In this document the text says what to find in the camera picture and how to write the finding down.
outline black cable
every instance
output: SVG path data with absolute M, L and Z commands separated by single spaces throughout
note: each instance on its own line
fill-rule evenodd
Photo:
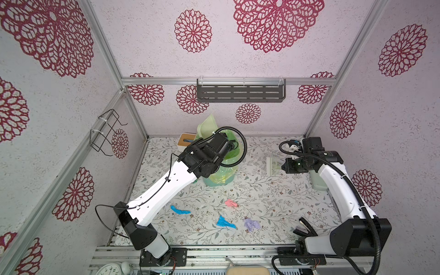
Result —
M 247 152 L 247 142 L 246 142 L 245 136 L 242 134 L 242 132 L 240 132 L 240 131 L 237 130 L 236 128 L 234 128 L 234 127 L 230 127 L 230 126 L 223 126 L 223 127 L 220 127 L 220 128 L 218 128 L 218 129 L 217 129 L 217 130 L 216 130 L 211 136 L 209 136 L 209 137 L 207 137 L 206 139 L 203 139 L 203 140 L 197 142 L 195 145 L 198 145 L 198 144 L 201 144 L 201 143 L 203 143 L 203 142 L 206 142 L 206 141 L 209 141 L 209 140 L 213 139 L 213 137 L 215 136 L 215 134 L 217 134 L 217 133 L 219 133 L 220 131 L 223 131 L 223 130 L 231 130 L 231 131 L 233 131 L 233 132 L 236 132 L 236 133 L 240 136 L 240 138 L 242 139 L 242 141 L 243 141 L 243 154 L 242 154 L 242 156 L 241 156 L 241 158 L 240 158 L 239 160 L 237 160 L 236 162 L 234 162 L 234 163 L 232 163 L 232 164 L 223 164 L 223 163 L 220 163 L 220 166 L 223 166 L 223 167 L 234 167 L 234 166 L 238 165 L 240 162 L 242 162 L 242 161 L 245 159 L 246 152 Z
M 103 224 L 103 226 L 105 226 L 105 228 L 107 228 L 107 229 L 110 230 L 111 232 L 115 233 L 116 235 L 119 235 L 119 236 L 124 237 L 124 238 L 129 238 L 129 237 L 127 237 L 127 236 L 124 236 L 124 235 L 122 235 L 122 234 L 119 234 L 119 233 L 115 232 L 114 230 L 111 230 L 108 226 L 105 225 L 105 223 L 103 222 L 103 220 L 101 219 L 101 217 L 100 217 L 99 214 L 98 214 L 98 210 L 97 210 L 98 206 L 105 206 L 105 207 L 109 207 L 109 208 L 113 208 L 113 209 L 120 209 L 120 210 L 129 210 L 129 209 L 135 209 L 135 208 L 137 208 L 137 207 L 139 207 L 139 206 L 144 205 L 145 203 L 147 203 L 149 200 L 151 200 L 152 197 L 154 197 L 154 195 L 156 195 L 156 194 L 162 189 L 162 187 L 165 185 L 165 183 L 167 183 L 167 182 L 170 181 L 169 176 L 171 175 L 172 156 L 173 156 L 173 155 L 177 156 L 176 154 L 171 153 L 170 160 L 169 160 L 169 172 L 168 172 L 168 177 L 165 178 L 165 182 L 162 184 L 162 186 L 161 186 L 161 187 L 160 187 L 160 188 L 159 188 L 159 189 L 158 189 L 158 190 L 157 190 L 157 191 L 156 191 L 156 192 L 155 192 L 155 193 L 154 193 L 149 199 L 147 199 L 147 200 L 144 201 L 143 203 L 141 203 L 141 204 L 139 204 L 139 205 L 137 205 L 137 206 L 134 206 L 134 207 L 128 207 L 128 208 L 116 207 L 116 206 L 105 205 L 105 204 L 98 204 L 97 206 L 95 206 L 95 212 L 96 212 L 96 215 L 98 216 L 98 219 L 99 219 L 99 221 Z
M 333 165 L 331 162 L 325 160 L 324 158 L 321 158 L 321 157 L 319 157 L 317 155 L 313 155 L 313 154 L 307 154 L 307 153 L 301 153 L 301 152 L 288 152 L 288 151 L 284 150 L 282 148 L 282 146 L 286 143 L 289 143 L 289 141 L 283 141 L 280 143 L 279 150 L 281 152 L 283 152 L 287 155 L 294 155 L 294 156 L 298 156 L 298 157 L 310 157 L 310 158 L 314 158 L 318 161 L 321 161 L 322 163 L 330 166 L 333 170 L 335 170 L 348 184 L 348 186 L 350 187 L 354 196 L 356 197 L 356 200 L 359 203 L 359 206 L 360 206 L 363 214 L 365 215 L 365 218 L 367 220 L 368 229 L 370 230 L 371 234 L 373 235 L 374 259 L 373 259 L 373 264 L 371 265 L 370 271 L 367 273 L 364 273 L 359 269 L 359 267 L 356 265 L 356 263 L 351 258 L 349 258 L 349 257 L 343 257 L 343 258 L 346 259 L 351 264 L 351 266 L 353 266 L 353 268 L 356 270 L 356 272 L 359 275 L 375 275 L 379 270 L 379 265 L 381 262 L 381 245 L 380 245 L 379 233 L 378 233 L 378 230 L 374 224 L 373 219 L 371 218 L 370 214 L 367 211 L 367 208 L 365 207 L 365 204 L 362 201 L 362 197 L 359 195 L 359 192 L 357 191 L 354 184 L 347 177 L 347 175 L 345 175 L 340 169 L 338 169 L 335 165 Z

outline metal base plate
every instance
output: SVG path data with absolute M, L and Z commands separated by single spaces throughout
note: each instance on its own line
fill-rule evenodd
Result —
M 176 266 L 185 266 L 187 264 L 187 248 L 173 248 L 171 251 L 171 256 L 176 258 Z M 158 260 L 151 255 L 148 251 L 145 250 L 145 253 L 141 255 L 141 259 L 139 262 L 141 267 L 158 267 Z M 174 261 L 170 259 L 166 265 L 163 266 L 173 266 Z
M 295 256 L 295 247 L 279 247 L 277 252 L 278 255 Z M 322 265 L 327 263 L 324 257 L 310 256 L 310 258 L 280 258 L 279 262 L 281 265 Z

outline red mandala pattern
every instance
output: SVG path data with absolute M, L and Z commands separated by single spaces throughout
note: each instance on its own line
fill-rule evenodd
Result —
M 204 14 L 195 10 L 182 12 L 174 28 L 177 41 L 188 52 L 203 51 L 213 36 L 208 19 Z
M 324 0 L 234 0 L 237 31 L 254 50 L 280 51 L 316 23 Z
M 334 75 L 329 72 L 319 72 L 311 77 L 334 77 Z M 298 90 L 298 98 L 307 104 L 319 102 L 323 99 L 328 87 L 326 85 L 302 85 Z
M 260 118 L 261 109 L 258 105 L 253 103 L 246 103 L 238 107 L 235 112 L 237 120 L 244 124 L 256 122 Z
M 3 254 L 3 252 L 6 251 L 6 248 L 9 246 L 16 235 L 17 233 L 8 232 L 0 237 L 0 256 Z
M 357 171 L 352 177 L 352 182 L 368 206 L 375 206 L 382 198 L 382 185 L 371 171 Z
M 146 73 L 135 73 L 130 77 L 152 77 Z M 131 85 L 127 86 L 134 99 L 145 105 L 156 105 L 164 99 L 162 85 Z
M 21 135 L 29 121 L 28 113 L 21 92 L 0 77 L 0 143 Z
M 118 129 L 111 138 L 111 148 L 117 158 L 124 158 L 128 153 L 128 137 L 124 130 Z
M 40 263 L 43 259 L 42 249 L 40 238 L 35 238 L 32 246 L 26 251 L 25 256 L 15 269 L 16 275 L 35 275 L 40 270 Z
M 336 104 L 330 115 L 330 130 L 333 135 L 343 139 L 350 135 L 356 125 L 356 108 L 348 100 Z
M 187 85 L 177 92 L 176 101 L 180 109 L 188 114 L 200 114 L 208 109 L 209 103 L 202 103 L 197 100 L 197 87 Z
M 426 47 L 426 29 L 408 25 L 393 34 L 379 56 L 379 70 L 386 76 L 396 76 L 414 66 Z
M 0 18 L 43 68 L 75 78 L 91 66 L 93 39 L 75 0 L 0 0 Z
M 63 221 L 73 221 L 79 218 L 93 199 L 94 185 L 90 172 L 81 167 L 55 205 L 52 214 L 57 220 Z

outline wire basket holder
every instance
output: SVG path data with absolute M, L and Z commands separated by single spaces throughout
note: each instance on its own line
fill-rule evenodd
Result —
M 112 125 L 110 125 L 110 124 L 108 123 L 108 120 L 109 120 L 112 116 L 113 116 L 116 120 L 113 122 Z M 112 131 L 113 131 L 113 133 L 116 132 L 116 131 L 114 130 L 114 125 L 116 124 L 116 122 L 118 122 L 121 126 L 125 126 L 125 125 L 127 125 L 128 123 L 122 124 L 122 123 L 119 121 L 119 114 L 115 111 L 115 109 L 110 109 L 110 110 L 108 110 L 107 112 L 105 112 L 105 113 L 103 113 L 102 115 L 100 115 L 100 116 L 98 117 L 98 119 L 102 119 L 102 120 L 104 120 L 105 124 L 104 124 L 104 125 L 101 127 L 101 129 L 99 129 L 99 130 L 98 130 L 98 129 L 91 129 L 91 130 L 90 130 L 89 137 L 88 137 L 89 144 L 90 144 L 90 146 L 91 146 L 93 149 L 95 149 L 96 152 L 101 151 L 104 155 L 106 155 L 106 156 L 108 156 L 108 157 L 112 157 L 113 155 L 108 155 L 108 154 L 106 154 L 106 153 L 104 152 L 104 150 L 102 150 L 102 147 L 103 147 L 105 141 L 107 141 L 110 145 L 112 145 L 112 142 L 109 141 L 107 137 L 108 137 L 108 135 L 109 135 Z M 103 128 L 104 128 L 106 125 L 108 125 L 108 126 L 110 127 L 110 129 L 109 129 L 108 133 L 105 135 L 105 134 L 103 133 Z M 95 141 L 98 139 L 98 137 L 99 137 L 100 135 L 104 137 L 104 140 L 102 141 L 102 143 L 101 143 L 100 145 L 98 145 L 98 144 L 95 143 Z

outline white cable clip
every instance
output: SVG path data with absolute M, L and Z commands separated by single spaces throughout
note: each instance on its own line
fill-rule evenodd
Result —
M 100 133 L 101 133 L 101 135 L 104 135 L 104 133 L 103 133 L 103 132 L 101 132 L 100 130 L 92 129 L 92 131 L 94 131 L 94 132 L 100 132 Z

